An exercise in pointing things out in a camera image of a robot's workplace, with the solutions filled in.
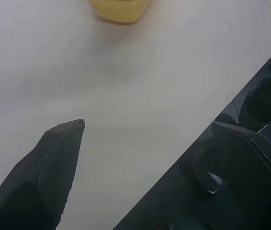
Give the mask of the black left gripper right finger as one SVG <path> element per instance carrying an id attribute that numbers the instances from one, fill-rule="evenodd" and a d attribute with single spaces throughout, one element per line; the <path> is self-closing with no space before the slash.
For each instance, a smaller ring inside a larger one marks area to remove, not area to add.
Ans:
<path id="1" fill-rule="evenodd" d="M 271 230 L 271 143 L 260 133 L 213 122 L 223 175 L 252 230 Z"/>

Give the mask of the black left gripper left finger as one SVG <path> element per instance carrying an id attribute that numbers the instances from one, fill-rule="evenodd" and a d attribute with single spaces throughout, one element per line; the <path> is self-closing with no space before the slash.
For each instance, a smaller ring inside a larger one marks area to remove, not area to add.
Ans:
<path id="1" fill-rule="evenodd" d="M 54 230 L 75 177 L 85 121 L 48 131 L 0 185 L 0 230 Z"/>

